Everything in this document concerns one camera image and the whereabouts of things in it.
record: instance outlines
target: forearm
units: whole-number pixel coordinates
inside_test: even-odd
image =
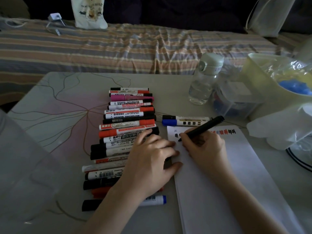
[[[122,193],[113,187],[88,220],[82,234],[119,234],[139,206],[141,200],[129,191]]]
[[[224,179],[224,183],[219,187],[244,233],[288,233],[235,176]]]

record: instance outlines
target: stack of paper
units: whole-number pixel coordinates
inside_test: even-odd
[[[179,134],[187,129],[167,127],[168,139],[177,142],[176,149],[181,153],[173,158],[173,162],[184,164],[174,177],[183,233],[242,233],[222,193],[198,169],[182,143],[178,142]],[[219,126],[211,131],[224,138],[234,173],[267,212],[289,233],[305,233],[240,129],[237,126]]]

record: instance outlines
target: tabletop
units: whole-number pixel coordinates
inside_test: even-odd
[[[98,126],[110,98],[110,87],[149,87],[160,135],[167,137],[161,125],[164,114],[181,116],[216,116],[208,104],[188,101],[191,76],[154,74],[97,74],[51,72],[8,113],[37,143],[52,156],[62,158],[72,176],[49,207],[29,223],[3,227],[10,233],[70,233],[84,224],[92,212],[81,212],[83,200],[92,199],[82,189],[82,165],[90,161],[90,145],[98,143]],[[307,233],[312,232],[312,174],[295,164],[285,151],[271,148],[263,139],[248,136],[247,120],[226,118],[222,125],[235,124],[243,131],[256,154],[279,187]],[[131,217],[122,233],[182,233],[180,214],[172,178],[162,194],[163,206],[141,207]]]

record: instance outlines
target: clear bottle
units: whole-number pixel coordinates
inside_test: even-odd
[[[204,53],[202,55],[189,89],[190,102],[203,105],[208,101],[223,62],[224,57],[215,53]]]

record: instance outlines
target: hand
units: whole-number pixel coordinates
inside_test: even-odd
[[[133,191],[141,201],[162,188],[182,166],[181,162],[177,162],[167,169],[163,168],[165,159],[179,155],[179,152],[172,148],[174,141],[159,135],[151,135],[143,142],[151,132],[151,129],[145,130],[136,138],[123,174],[116,183],[121,192]]]
[[[183,146],[189,152],[196,164],[212,181],[220,186],[224,179],[234,177],[231,165],[227,159],[225,141],[218,134],[206,131],[192,140],[187,134],[181,133]]]

